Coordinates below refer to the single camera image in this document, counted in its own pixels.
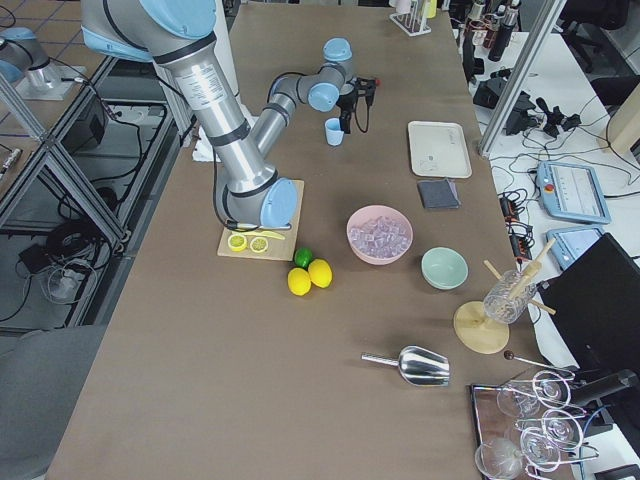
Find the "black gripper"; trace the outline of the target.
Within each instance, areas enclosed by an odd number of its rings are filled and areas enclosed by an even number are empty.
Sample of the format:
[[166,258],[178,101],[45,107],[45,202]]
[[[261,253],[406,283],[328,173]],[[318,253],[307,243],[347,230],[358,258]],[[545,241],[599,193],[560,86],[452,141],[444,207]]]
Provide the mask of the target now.
[[356,109],[358,90],[351,85],[346,93],[340,95],[337,106],[340,109],[339,126],[345,134],[351,134],[351,115]]

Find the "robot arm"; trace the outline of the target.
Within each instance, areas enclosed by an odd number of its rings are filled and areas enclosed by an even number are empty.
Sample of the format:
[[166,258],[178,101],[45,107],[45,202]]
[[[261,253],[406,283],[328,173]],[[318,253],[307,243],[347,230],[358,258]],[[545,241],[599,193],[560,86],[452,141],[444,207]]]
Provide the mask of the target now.
[[215,52],[215,28],[224,26],[214,1],[84,1],[84,42],[103,55],[153,62],[166,69],[194,111],[224,166],[214,204],[228,228],[285,228],[298,205],[292,180],[266,157],[296,108],[328,112],[355,81],[352,51],[344,38],[323,47],[314,75],[276,82],[255,123],[249,122]]

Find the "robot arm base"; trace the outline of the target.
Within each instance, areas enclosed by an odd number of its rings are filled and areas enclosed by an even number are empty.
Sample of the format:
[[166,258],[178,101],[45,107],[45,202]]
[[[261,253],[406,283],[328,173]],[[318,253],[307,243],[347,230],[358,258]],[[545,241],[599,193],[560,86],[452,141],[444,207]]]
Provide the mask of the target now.
[[26,27],[1,32],[1,75],[26,100],[64,100],[83,66],[57,65]]

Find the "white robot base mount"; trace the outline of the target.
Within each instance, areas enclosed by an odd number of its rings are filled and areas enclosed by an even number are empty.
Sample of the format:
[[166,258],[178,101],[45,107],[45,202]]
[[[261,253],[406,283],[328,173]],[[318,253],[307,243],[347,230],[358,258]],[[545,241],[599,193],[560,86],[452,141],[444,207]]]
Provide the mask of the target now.
[[[215,0],[212,1],[212,4],[215,7],[213,27],[215,44],[213,49],[214,57],[219,67],[218,79],[222,80],[226,84],[227,97],[235,101],[242,113],[242,116],[247,120],[249,127],[252,128],[258,117],[251,114],[241,99],[223,2]],[[213,147],[205,131],[204,121],[201,120],[199,116],[196,116],[196,118],[198,119],[198,133],[192,153],[192,159],[195,162],[201,163],[219,163],[220,159],[214,153]]]

